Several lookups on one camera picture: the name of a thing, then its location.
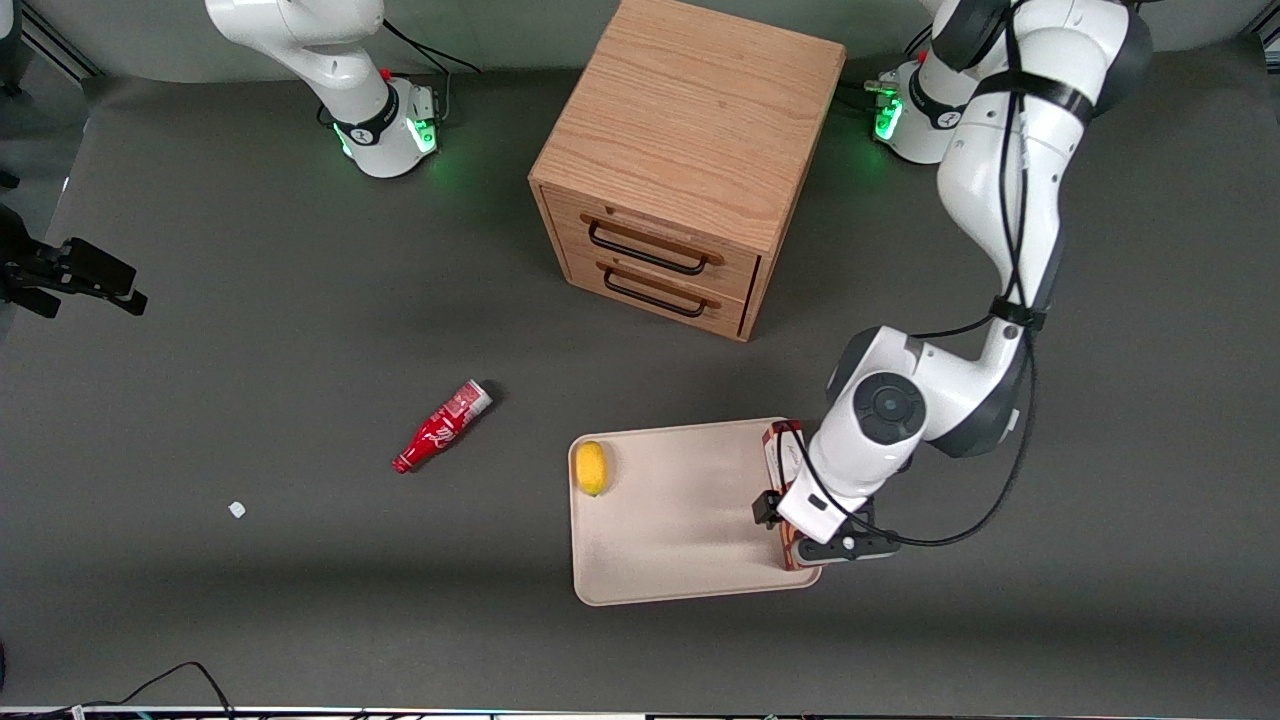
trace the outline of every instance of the yellow lemon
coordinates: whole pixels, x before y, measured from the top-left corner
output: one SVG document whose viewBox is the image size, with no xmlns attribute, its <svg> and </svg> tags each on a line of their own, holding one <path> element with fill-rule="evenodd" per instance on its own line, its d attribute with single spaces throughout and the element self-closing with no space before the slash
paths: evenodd
<svg viewBox="0 0 1280 720">
<path fill-rule="evenodd" d="M 604 492 L 609 482 L 609 468 L 604 462 L 604 448 L 598 442 L 584 442 L 573 454 L 573 478 L 582 492 L 595 497 Z"/>
</svg>

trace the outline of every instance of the drawer handle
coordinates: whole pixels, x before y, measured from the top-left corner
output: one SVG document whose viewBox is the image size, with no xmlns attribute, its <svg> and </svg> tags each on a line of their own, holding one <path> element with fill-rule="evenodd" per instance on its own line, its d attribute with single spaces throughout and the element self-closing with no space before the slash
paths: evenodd
<svg viewBox="0 0 1280 720">
<path fill-rule="evenodd" d="M 648 252 L 641 252 L 640 250 L 632 250 L 632 249 L 626 247 L 623 245 L 618 245 L 616 242 L 609 242 L 609 241 L 604 240 L 603 237 L 595 234 L 595 231 L 598 231 L 598 229 L 600 229 L 599 220 L 591 220 L 591 227 L 589 227 L 586 229 L 586 236 L 591 238 L 591 245 L 595 245 L 596 247 L 603 247 L 605 250 L 612 250 L 613 252 L 618 252 L 618 254 L 626 255 L 627 258 L 635 258 L 636 260 L 643 260 L 645 263 L 649 263 L 649 264 L 653 264 L 653 265 L 658 265 L 659 268 L 663 268 L 666 270 L 671 270 L 673 273 L 680 273 L 682 275 L 696 275 L 696 274 L 700 274 L 703 270 L 707 269 L 707 260 L 709 260 L 709 258 L 707 258 L 705 255 L 703 255 L 703 259 L 699 260 L 696 265 L 694 265 L 694 266 L 690 268 L 689 265 L 681 265 L 680 263 L 672 263 L 671 260 L 667 260 L 667 259 L 663 259 L 663 258 L 658 258 L 657 255 L 649 255 Z"/>
<path fill-rule="evenodd" d="M 657 297 L 649 297 L 648 295 L 645 295 L 643 292 L 637 292 L 637 291 L 631 290 L 628 287 L 622 287 L 622 286 L 620 286 L 617 283 L 613 283 L 613 282 L 609 281 L 609 278 L 612 278 L 612 277 L 613 277 L 613 268 L 607 268 L 604 270 L 604 287 L 612 290 L 613 292 L 617 292 L 618 295 L 626 295 L 627 297 L 631 297 L 634 300 L 639 300 L 640 302 L 648 302 L 649 305 L 653 305 L 655 307 L 662 307 L 663 310 L 667 310 L 668 313 L 675 313 L 677 315 L 684 315 L 686 318 L 698 318 L 698 316 L 700 316 L 703 314 L 704 310 L 707 310 L 708 302 L 705 300 L 703 300 L 703 301 L 700 301 L 698 304 L 698 310 L 689 310 L 686 307 L 681 307 L 680 305 L 672 305 L 671 302 L 667 302 L 666 300 L 658 300 Z"/>
</svg>

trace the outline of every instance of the gray floor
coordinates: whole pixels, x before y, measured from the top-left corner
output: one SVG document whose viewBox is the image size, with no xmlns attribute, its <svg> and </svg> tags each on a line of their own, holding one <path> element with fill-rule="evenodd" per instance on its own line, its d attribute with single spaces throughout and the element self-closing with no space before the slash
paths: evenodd
<svg viewBox="0 0 1280 720">
<path fill-rule="evenodd" d="M 524 178 L 572 82 L 460 82 L 443 152 L 390 182 L 344 164 L 301 83 L 108 88 L 54 232 L 136 264 L 152 306 L 76 299 L 0 348 L 5 702 L 198 659 L 244 705 L 1275 714 L 1280 131 L 1256 44 L 1158 58 L 1091 129 L 1039 430 L 992 528 L 804 592 L 603 610 L 571 587 L 575 437 L 819 418 L 849 336 L 969 320 L 995 281 L 932 170 L 838 114 L 751 343 L 571 288 Z M 506 401 L 394 475 L 467 377 Z M 1010 450 L 923 452 L 882 521 L 961 527 Z M 211 702 L 193 679 L 150 700 Z"/>
</svg>

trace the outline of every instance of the tray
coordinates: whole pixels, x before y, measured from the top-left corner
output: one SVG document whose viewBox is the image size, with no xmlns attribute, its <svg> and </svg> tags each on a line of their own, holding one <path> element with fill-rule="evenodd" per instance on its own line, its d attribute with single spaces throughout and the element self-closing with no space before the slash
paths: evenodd
<svg viewBox="0 0 1280 720">
<path fill-rule="evenodd" d="M 582 436 L 568 450 L 573 591 L 591 606 L 806 588 L 820 568 L 783 569 L 777 530 L 751 501 L 769 488 L 762 437 L 774 420 Z M 609 484 L 590 497 L 573 452 L 604 448 Z"/>
</svg>

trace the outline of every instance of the wooden box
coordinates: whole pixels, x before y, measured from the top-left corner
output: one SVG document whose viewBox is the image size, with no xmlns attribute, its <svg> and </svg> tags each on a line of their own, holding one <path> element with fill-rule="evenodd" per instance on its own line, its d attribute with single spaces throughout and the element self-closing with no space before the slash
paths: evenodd
<svg viewBox="0 0 1280 720">
<path fill-rule="evenodd" d="M 745 341 L 845 49 L 622 0 L 529 181 L 570 283 Z"/>
</svg>

